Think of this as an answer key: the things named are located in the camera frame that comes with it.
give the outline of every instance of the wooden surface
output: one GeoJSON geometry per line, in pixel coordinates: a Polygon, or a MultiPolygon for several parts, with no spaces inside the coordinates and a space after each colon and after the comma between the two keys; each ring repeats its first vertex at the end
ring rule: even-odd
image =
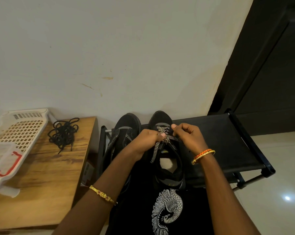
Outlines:
{"type": "Polygon", "coordinates": [[[0,195],[0,229],[58,224],[71,209],[95,117],[81,118],[75,141],[60,153],[48,141],[49,122],[17,174],[5,185],[20,188],[15,197],[0,195]]]}

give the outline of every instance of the shoe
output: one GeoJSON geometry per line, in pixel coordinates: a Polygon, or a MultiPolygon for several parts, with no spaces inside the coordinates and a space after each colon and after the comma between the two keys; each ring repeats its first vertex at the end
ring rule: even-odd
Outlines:
{"type": "MultiPolygon", "coordinates": [[[[141,122],[137,116],[127,113],[122,116],[111,133],[107,150],[100,166],[100,175],[106,170],[114,158],[141,132],[141,122]]],[[[130,184],[131,175],[127,178],[120,194],[124,193],[130,184]]]]}
{"type": "Polygon", "coordinates": [[[184,189],[185,180],[179,146],[181,140],[173,137],[172,123],[172,119],[163,111],[153,114],[148,124],[149,128],[165,133],[166,138],[162,142],[157,142],[148,154],[151,158],[150,162],[154,165],[155,178],[153,180],[156,183],[173,189],[184,189]],[[177,168],[172,172],[163,169],[160,164],[160,161],[164,160],[162,158],[169,158],[173,164],[176,162],[177,168]]]}

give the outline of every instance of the gold bangle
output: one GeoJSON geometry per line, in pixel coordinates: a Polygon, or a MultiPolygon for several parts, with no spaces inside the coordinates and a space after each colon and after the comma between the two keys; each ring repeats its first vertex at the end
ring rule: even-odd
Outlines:
{"type": "Polygon", "coordinates": [[[199,157],[195,158],[192,160],[192,165],[196,164],[197,163],[197,160],[199,160],[201,157],[205,156],[206,154],[209,154],[209,153],[213,153],[213,155],[215,154],[215,151],[214,150],[210,150],[206,153],[203,153],[202,155],[200,155],[199,157]]]}
{"type": "Polygon", "coordinates": [[[106,201],[113,203],[114,205],[117,205],[118,203],[114,202],[109,196],[107,196],[102,191],[96,189],[94,186],[90,186],[90,189],[94,190],[100,197],[104,198],[106,201]]]}

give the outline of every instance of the left hand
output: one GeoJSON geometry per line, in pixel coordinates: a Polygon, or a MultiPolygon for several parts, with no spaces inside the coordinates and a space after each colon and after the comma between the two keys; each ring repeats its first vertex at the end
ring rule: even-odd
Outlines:
{"type": "Polygon", "coordinates": [[[166,134],[159,134],[158,131],[144,129],[141,133],[130,142],[125,148],[129,154],[132,154],[135,158],[135,161],[138,161],[142,158],[145,151],[149,150],[155,145],[156,142],[164,140],[166,134]]]}

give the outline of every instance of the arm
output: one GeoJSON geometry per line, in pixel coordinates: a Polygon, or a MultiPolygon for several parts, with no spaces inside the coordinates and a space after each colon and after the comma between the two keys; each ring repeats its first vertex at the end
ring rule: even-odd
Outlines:
{"type": "MultiPolygon", "coordinates": [[[[185,146],[198,155],[208,149],[197,126],[172,125],[174,136],[178,135],[185,146]]],[[[212,154],[200,158],[214,233],[216,235],[261,235],[232,191],[224,173],[212,154]]]]}
{"type": "MultiPolygon", "coordinates": [[[[93,185],[96,189],[116,201],[134,165],[145,151],[162,141],[165,134],[158,135],[154,130],[142,132],[126,146],[111,162],[102,176],[93,185]]],[[[113,204],[107,202],[93,190],[89,190],[60,222],[53,235],[100,234],[113,204]]]]}

